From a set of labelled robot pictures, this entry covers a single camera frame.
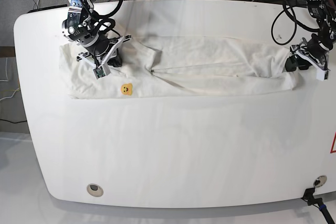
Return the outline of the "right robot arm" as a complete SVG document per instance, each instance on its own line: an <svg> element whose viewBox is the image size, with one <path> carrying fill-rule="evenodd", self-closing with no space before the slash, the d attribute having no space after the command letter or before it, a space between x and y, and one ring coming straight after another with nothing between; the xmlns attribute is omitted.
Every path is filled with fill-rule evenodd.
<svg viewBox="0 0 336 224"><path fill-rule="evenodd" d="M101 15L94 10L96 0L68 0L69 9L67 19L63 21L64 36L71 42L77 42L84 47L76 60L93 59L93 67L99 68L103 64L113 67L122 66L119 50L122 36L109 39L107 33L114 31L115 20L112 18L120 9L123 0L118 0L115 9Z"/></svg>

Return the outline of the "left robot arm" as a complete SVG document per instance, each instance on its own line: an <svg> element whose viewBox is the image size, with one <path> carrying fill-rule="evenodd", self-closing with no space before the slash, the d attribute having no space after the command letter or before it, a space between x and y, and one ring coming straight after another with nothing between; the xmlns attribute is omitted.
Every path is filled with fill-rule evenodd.
<svg viewBox="0 0 336 224"><path fill-rule="evenodd" d="M289 6L283 2L283 12L306 31L311 32L311 39L302 39L297 45L290 47L290 56L286 60L285 70L294 72L297 69L307 70L311 66L328 71L328 54L335 43L335 0L303 0L307 9L319 28L310 28L290 14Z"/></svg>

